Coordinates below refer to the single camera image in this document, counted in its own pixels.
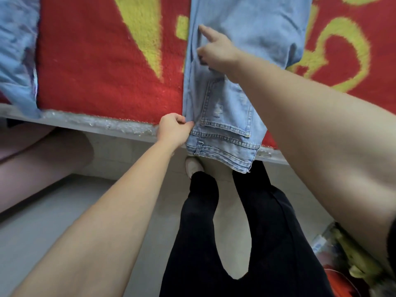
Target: black pants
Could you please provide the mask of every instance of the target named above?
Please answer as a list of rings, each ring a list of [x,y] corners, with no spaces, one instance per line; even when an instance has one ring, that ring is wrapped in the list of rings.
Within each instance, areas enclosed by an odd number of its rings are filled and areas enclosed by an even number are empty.
[[[160,296],[333,297],[291,204],[271,185],[262,162],[255,161],[247,174],[234,171],[233,178],[250,227],[248,272],[233,279],[224,270],[213,226],[219,190],[214,178],[197,172],[181,211]]]

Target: light blue jeans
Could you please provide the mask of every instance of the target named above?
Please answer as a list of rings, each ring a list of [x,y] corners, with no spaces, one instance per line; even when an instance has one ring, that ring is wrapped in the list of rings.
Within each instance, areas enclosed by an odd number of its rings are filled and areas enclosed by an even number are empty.
[[[29,118],[37,109],[35,50],[40,0],[0,0],[0,91]]]
[[[241,87],[200,64],[196,49],[208,41],[198,26],[224,33],[236,47],[286,68],[303,55],[311,2],[191,0],[183,92],[183,115],[195,122],[186,143],[189,155],[246,173],[267,131]]]

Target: beige shoe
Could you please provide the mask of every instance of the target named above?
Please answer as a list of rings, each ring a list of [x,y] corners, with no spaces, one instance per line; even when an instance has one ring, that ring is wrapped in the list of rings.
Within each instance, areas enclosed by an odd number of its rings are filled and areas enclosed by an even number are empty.
[[[197,157],[189,156],[186,158],[186,172],[191,179],[192,175],[196,172],[205,172],[200,160]]]

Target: red rug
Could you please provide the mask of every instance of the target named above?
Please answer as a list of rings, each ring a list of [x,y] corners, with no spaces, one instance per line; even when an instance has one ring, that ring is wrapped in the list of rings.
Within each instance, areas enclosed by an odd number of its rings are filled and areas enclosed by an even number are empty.
[[[42,0],[38,106],[157,123],[181,113],[190,0]],[[291,70],[396,113],[396,0],[314,0]],[[263,144],[276,147],[270,134]]]

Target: forearm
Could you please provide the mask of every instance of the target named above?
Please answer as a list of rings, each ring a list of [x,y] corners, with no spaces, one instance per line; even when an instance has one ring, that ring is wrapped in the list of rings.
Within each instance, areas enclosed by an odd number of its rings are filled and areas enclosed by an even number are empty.
[[[396,117],[262,59],[240,57],[238,83],[291,167],[336,220],[385,259],[396,215]]]
[[[172,152],[153,145],[66,230],[13,296],[122,296]]]

